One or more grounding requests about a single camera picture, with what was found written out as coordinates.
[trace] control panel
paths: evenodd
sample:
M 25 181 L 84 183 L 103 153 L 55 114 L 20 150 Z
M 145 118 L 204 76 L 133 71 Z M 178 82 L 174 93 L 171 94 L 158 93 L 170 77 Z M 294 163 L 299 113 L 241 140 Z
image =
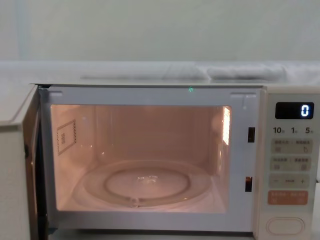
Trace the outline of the control panel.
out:
M 263 237 L 258 239 L 308 240 L 319 157 L 320 94 L 267 96 L 259 217 Z

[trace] beige microwave body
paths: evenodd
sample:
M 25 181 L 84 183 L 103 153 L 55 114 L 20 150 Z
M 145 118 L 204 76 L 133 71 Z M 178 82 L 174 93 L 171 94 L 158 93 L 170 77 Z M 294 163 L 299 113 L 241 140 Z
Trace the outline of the beige microwave body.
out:
M 32 240 L 46 219 L 58 229 L 311 239 L 320 86 L 105 81 L 27 89 L 1 122 L 0 186 L 11 186 L 4 204 L 18 206 L 8 221 L 28 226 Z

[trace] white countertop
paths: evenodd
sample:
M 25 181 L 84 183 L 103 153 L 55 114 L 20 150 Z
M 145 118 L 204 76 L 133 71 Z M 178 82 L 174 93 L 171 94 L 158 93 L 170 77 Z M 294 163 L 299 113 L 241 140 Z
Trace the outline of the white countertop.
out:
M 252 237 L 232 236 L 186 236 L 186 235 L 121 235 L 103 234 L 101 232 L 83 233 L 75 230 L 57 230 L 48 240 L 253 240 Z M 312 240 L 320 239 L 320 183 L 316 185 Z

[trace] white wall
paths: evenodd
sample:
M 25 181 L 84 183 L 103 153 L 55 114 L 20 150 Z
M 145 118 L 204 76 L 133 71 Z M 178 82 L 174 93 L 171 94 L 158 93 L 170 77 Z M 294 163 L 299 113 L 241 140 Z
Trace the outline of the white wall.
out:
M 15 11 L 14 0 L 0 0 L 0 60 L 18 59 Z
M 319 60 L 319 0 L 16 0 L 26 60 Z

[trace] blue led number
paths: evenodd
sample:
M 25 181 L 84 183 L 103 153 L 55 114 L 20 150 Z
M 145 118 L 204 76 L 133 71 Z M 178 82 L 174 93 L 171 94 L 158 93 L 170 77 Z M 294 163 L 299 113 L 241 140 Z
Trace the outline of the blue led number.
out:
M 308 105 L 302 105 L 301 106 L 301 116 L 307 117 L 309 115 L 309 106 Z

